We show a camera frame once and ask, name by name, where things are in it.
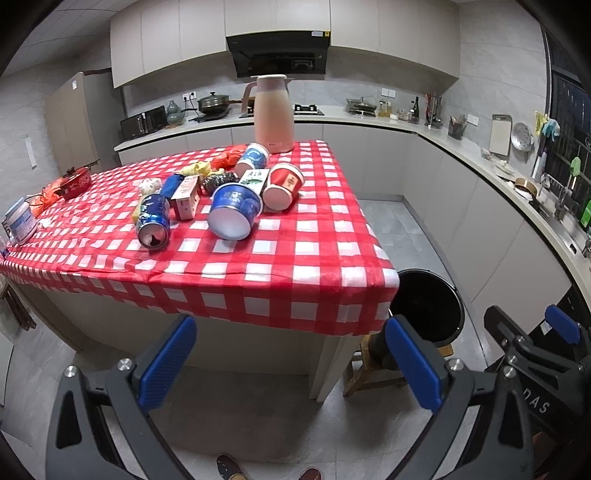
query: ceiling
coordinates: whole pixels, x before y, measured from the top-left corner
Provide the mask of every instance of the ceiling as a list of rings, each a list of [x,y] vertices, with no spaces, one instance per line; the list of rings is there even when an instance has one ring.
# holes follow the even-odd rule
[[[27,37],[4,75],[75,55],[108,32],[111,17],[135,1],[63,0]]]

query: wall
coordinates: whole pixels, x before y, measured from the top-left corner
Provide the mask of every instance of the wall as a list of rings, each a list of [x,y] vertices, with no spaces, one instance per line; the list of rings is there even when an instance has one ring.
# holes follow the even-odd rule
[[[465,136],[488,148],[492,115],[511,115],[532,130],[534,111],[545,110],[546,60],[539,23],[514,0],[475,1],[459,5],[460,79],[444,94],[442,118],[472,113],[478,127]],[[511,148],[509,163],[531,174],[530,155]]]
[[[395,89],[392,100],[396,108],[411,108],[411,100],[423,93],[443,92],[454,79],[428,67],[393,59],[377,53],[331,47],[325,76],[295,76],[289,85],[292,103],[317,105],[346,105],[346,98],[377,102],[382,87]],[[183,106],[182,94],[197,91],[197,99],[209,92],[223,93],[240,99],[250,79],[237,79],[232,56],[228,52],[209,55],[148,74],[124,87],[128,115],[143,112],[158,105],[168,105],[170,99]]]

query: wooden stool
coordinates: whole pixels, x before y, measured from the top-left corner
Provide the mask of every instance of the wooden stool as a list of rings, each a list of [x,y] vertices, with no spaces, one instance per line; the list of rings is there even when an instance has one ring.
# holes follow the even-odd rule
[[[347,365],[345,371],[345,387],[343,388],[343,396],[348,397],[357,390],[369,390],[370,388],[387,387],[389,385],[396,385],[397,387],[403,387],[407,384],[404,377],[391,378],[388,380],[380,380],[375,382],[368,382],[373,372],[379,370],[385,370],[382,366],[377,363],[369,354],[369,337],[371,335],[364,335],[361,339],[361,351],[355,352],[353,358]],[[443,356],[453,355],[453,348],[451,345],[445,345],[437,349]],[[357,370],[353,370],[353,362],[362,361],[361,367]]]

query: white plastic container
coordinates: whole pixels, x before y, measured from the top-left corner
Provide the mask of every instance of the white plastic container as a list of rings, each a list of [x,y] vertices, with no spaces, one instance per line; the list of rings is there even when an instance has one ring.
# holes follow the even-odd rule
[[[33,217],[31,207],[24,197],[8,209],[6,223],[18,245],[29,240],[37,230],[37,219]]]

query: table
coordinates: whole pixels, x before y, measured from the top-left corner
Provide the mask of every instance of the table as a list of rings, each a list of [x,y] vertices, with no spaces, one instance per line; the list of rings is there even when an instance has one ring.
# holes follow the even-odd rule
[[[291,162],[306,181],[298,201],[285,212],[265,211],[249,238],[216,237],[207,229],[210,200],[201,197],[194,221],[176,222],[172,213],[166,249],[139,244],[131,222],[137,183],[165,179],[224,150],[94,175],[86,193],[40,216],[46,226],[12,247],[0,270],[13,283],[49,292],[92,293],[162,313],[338,336],[329,341],[325,370],[340,368],[333,365],[338,351],[349,355],[340,375],[357,337],[379,330],[387,318],[398,275],[324,142],[298,142],[292,152],[272,155],[270,165]],[[323,349],[317,363],[326,363]]]

